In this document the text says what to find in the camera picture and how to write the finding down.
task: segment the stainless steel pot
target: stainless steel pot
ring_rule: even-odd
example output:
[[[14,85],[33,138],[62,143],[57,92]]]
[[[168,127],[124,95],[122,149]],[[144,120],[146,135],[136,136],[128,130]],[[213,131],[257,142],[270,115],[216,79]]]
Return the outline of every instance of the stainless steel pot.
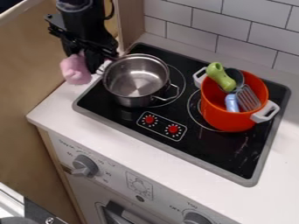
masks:
[[[111,63],[103,84],[117,103],[129,108],[147,107],[156,100],[167,102],[179,95],[179,88],[170,83],[167,65],[148,54],[129,54]],[[169,88],[175,88],[176,94],[163,98]]]

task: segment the oven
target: oven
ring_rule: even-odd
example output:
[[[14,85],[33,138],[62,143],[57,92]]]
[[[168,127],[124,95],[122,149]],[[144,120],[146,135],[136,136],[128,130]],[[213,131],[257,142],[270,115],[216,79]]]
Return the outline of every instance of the oven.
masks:
[[[96,150],[49,136],[87,224],[237,224]]]

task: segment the tile backsplash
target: tile backsplash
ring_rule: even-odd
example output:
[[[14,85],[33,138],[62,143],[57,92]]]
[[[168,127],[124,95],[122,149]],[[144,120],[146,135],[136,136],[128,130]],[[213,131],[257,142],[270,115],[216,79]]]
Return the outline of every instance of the tile backsplash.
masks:
[[[144,0],[146,32],[299,74],[299,0]]]

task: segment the black stovetop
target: black stovetop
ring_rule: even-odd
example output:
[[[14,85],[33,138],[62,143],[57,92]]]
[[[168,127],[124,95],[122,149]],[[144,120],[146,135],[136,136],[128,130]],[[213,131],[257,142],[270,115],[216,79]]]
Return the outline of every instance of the black stovetop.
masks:
[[[93,118],[107,125],[241,185],[255,185],[287,106],[289,89],[265,80],[270,100],[281,107],[279,115],[270,122],[256,124],[249,131],[225,133],[210,126],[198,106],[200,92],[194,86],[192,75],[208,63],[144,44],[135,45],[130,53],[151,54],[167,63],[170,80],[179,86],[180,96],[166,104],[157,101],[148,108],[124,108],[113,101],[99,81],[74,103],[74,109],[90,111]],[[173,95],[173,91],[168,90],[164,97]],[[148,116],[154,117],[157,123],[147,124]],[[177,125],[179,132],[171,134],[167,130],[169,125]]]

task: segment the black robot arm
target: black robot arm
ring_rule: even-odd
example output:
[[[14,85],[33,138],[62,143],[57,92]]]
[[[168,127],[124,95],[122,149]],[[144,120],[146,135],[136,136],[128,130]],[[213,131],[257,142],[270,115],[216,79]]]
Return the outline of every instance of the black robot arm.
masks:
[[[104,22],[115,13],[106,17],[104,0],[57,0],[59,14],[49,14],[49,32],[60,38],[67,56],[84,51],[88,70],[93,74],[104,62],[118,57],[117,41],[106,30]]]

